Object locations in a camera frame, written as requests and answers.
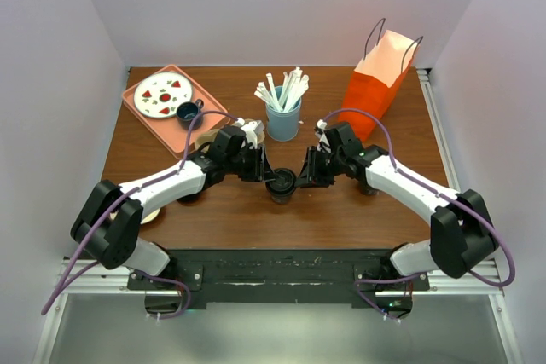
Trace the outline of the black lid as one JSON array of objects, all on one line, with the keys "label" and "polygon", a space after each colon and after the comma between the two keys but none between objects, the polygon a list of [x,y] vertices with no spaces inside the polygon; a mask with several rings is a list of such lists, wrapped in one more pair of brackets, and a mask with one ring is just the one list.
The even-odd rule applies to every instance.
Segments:
[{"label": "black lid", "polygon": [[292,195],[295,191],[296,175],[288,168],[276,168],[274,179],[268,181],[265,186],[267,191],[274,196]]}]

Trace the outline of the black coffee cup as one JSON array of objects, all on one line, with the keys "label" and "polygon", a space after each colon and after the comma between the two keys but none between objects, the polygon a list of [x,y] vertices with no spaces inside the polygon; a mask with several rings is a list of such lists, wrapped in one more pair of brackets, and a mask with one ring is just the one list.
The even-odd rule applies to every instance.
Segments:
[{"label": "black coffee cup", "polygon": [[292,198],[291,194],[272,194],[271,199],[278,205],[287,204]]},{"label": "black coffee cup", "polygon": [[365,182],[360,182],[357,185],[358,191],[365,196],[375,196],[379,193],[379,190],[376,188],[371,187]]}]

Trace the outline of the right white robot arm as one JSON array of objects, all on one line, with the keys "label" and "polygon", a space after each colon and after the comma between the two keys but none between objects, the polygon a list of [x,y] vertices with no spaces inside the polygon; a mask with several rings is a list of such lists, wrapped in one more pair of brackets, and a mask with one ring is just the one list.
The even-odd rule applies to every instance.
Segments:
[{"label": "right white robot arm", "polygon": [[429,239],[402,244],[388,255],[380,268],[385,287],[400,289],[412,274],[432,270],[460,278],[499,247],[478,193],[438,185],[391,159],[387,150],[365,147],[347,122],[319,123],[316,134],[319,142],[308,148],[296,187],[327,188],[344,175],[364,190],[390,195],[430,226]]}]

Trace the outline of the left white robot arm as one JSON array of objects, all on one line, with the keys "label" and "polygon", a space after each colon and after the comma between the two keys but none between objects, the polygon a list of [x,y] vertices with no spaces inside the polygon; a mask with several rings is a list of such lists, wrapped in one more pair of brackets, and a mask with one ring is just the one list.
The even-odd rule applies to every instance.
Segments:
[{"label": "left white robot arm", "polygon": [[133,182],[97,183],[70,235],[104,268],[140,270],[156,288],[171,287],[177,269],[166,250],[139,237],[142,219],[171,202],[200,194],[227,175],[245,182],[274,180],[265,147],[258,142],[263,130],[258,120],[226,125],[206,152],[195,150],[184,161]]}]

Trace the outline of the blue straw holder cup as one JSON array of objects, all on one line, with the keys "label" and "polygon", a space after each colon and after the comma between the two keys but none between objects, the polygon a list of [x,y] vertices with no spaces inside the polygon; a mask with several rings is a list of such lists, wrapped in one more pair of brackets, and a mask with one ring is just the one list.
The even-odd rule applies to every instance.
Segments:
[{"label": "blue straw holder cup", "polygon": [[287,113],[278,112],[269,104],[265,105],[267,116],[267,133],[279,142],[287,142],[298,134],[299,131],[299,113],[301,108],[301,98],[293,106],[293,109]]}]

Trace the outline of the cardboard cup carrier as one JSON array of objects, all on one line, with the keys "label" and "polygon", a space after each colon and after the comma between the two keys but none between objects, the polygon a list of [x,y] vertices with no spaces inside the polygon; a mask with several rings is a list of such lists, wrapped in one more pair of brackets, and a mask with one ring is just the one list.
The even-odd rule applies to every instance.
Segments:
[{"label": "cardboard cup carrier", "polygon": [[[199,150],[204,144],[208,142],[212,142],[215,139],[218,132],[219,132],[219,129],[212,129],[199,135],[194,142],[194,149]],[[261,130],[257,134],[257,143],[261,144],[264,142],[264,140],[265,140],[265,133],[263,130]]]}]

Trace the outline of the stack of black lids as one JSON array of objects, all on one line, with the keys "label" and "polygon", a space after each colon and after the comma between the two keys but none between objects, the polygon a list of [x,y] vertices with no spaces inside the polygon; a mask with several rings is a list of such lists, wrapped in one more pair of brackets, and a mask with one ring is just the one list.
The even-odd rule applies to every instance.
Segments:
[{"label": "stack of black lids", "polygon": [[201,196],[201,193],[189,194],[189,195],[178,198],[177,202],[181,204],[191,204],[198,201],[200,199],[200,196]]}]

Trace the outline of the white wrapped straws bundle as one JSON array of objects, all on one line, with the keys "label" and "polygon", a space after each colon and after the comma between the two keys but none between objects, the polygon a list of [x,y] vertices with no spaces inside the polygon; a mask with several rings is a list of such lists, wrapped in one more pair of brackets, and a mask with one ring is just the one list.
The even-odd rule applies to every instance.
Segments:
[{"label": "white wrapped straws bundle", "polygon": [[253,94],[277,112],[289,113],[296,108],[309,89],[309,82],[309,76],[297,66],[292,71],[283,73],[278,90],[273,75],[268,72],[265,74],[265,82],[259,82]]}]

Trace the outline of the dark blue mug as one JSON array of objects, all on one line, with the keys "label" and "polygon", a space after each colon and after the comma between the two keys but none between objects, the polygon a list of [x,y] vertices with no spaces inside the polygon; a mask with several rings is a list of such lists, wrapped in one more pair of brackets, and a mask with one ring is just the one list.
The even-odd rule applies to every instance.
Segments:
[{"label": "dark blue mug", "polygon": [[179,105],[176,110],[177,121],[184,130],[188,130],[192,120],[201,112],[204,107],[204,101],[187,101]]}]

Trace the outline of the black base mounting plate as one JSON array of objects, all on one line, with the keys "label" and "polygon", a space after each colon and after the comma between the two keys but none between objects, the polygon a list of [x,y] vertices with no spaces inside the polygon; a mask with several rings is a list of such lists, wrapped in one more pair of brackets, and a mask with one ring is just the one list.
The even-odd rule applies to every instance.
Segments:
[{"label": "black base mounting plate", "polygon": [[210,303],[336,303],[363,309],[361,296],[388,312],[411,310],[410,292],[429,290],[422,274],[386,284],[387,249],[179,249],[164,276],[191,291],[192,309]]}]

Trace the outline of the orange paper bag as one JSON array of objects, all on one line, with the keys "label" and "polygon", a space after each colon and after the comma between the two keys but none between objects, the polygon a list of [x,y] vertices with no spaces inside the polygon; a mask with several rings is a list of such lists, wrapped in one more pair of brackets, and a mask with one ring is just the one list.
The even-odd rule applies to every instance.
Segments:
[{"label": "orange paper bag", "polygon": [[342,102],[345,111],[339,115],[339,121],[348,122],[363,142],[372,134],[376,122],[352,109],[381,119],[393,103],[422,42],[422,38],[414,40],[385,30],[385,22],[380,19],[366,40],[364,56],[353,70]]}]

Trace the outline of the cream panda plate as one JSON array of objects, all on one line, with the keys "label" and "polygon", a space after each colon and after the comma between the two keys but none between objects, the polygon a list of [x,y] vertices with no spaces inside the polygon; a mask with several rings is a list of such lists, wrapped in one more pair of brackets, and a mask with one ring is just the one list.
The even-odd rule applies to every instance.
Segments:
[{"label": "cream panda plate", "polygon": [[[161,209],[157,209],[155,211],[152,211],[151,213],[149,213],[148,215],[146,215],[142,220],[141,220],[141,225],[144,225],[144,224],[147,224],[147,223],[150,223],[152,222],[159,214],[160,214],[160,211]],[[118,211],[113,211],[109,214],[109,219],[111,221],[113,221],[116,216],[118,215]]]}]

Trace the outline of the pink serving tray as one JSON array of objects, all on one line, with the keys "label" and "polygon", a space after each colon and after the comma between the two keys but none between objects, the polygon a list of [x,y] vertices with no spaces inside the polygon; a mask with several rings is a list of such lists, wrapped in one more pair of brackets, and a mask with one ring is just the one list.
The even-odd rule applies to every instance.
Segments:
[{"label": "pink serving tray", "polygon": [[190,135],[180,126],[176,114],[167,119],[153,119],[143,116],[136,110],[133,103],[133,95],[136,87],[142,81],[123,92],[122,102],[173,156],[180,159],[185,150],[185,142],[193,144],[200,134],[226,124],[229,121],[229,118],[224,115],[227,109],[212,94],[206,91],[204,87],[177,66],[164,66],[148,75],[148,77],[159,72],[176,72],[182,74],[193,85],[193,97],[191,101],[196,101],[197,99],[204,101],[204,107],[201,111],[205,114],[201,117],[201,124],[193,129]]}]

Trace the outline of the watermelon pattern plate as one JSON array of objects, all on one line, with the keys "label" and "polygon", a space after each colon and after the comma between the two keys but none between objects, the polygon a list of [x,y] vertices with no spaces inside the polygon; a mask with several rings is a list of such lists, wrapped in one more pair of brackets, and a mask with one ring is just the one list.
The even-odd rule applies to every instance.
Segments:
[{"label": "watermelon pattern plate", "polygon": [[159,72],[145,78],[135,89],[133,103],[145,117],[167,119],[193,97],[193,85],[182,74]]}]

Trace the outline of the aluminium frame rail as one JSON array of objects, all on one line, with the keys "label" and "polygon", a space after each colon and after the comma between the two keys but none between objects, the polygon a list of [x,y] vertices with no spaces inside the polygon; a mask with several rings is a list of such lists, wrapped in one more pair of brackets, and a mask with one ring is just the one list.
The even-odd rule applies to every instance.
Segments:
[{"label": "aluminium frame rail", "polygon": [[[427,105],[427,111],[433,127],[433,133],[439,148],[439,155],[442,161],[447,182],[450,188],[459,189],[460,186],[451,158],[449,145],[445,139],[443,126],[439,117],[439,111],[436,107],[436,103],[434,100],[433,88],[429,79],[429,72],[429,69],[416,70],[424,100]],[[459,280],[453,287],[451,287],[450,291],[462,291],[463,294],[470,294],[471,290],[476,290],[480,291],[481,295],[485,294],[488,297],[488,304],[494,318],[494,324],[497,330],[497,334],[500,337],[503,354],[507,359],[507,363],[523,363],[524,361],[520,351],[520,347],[517,343],[514,327],[507,311],[504,290],[495,288],[493,286],[488,286],[472,276],[469,277],[469,280],[472,284],[470,287],[463,289],[462,280]]]}]

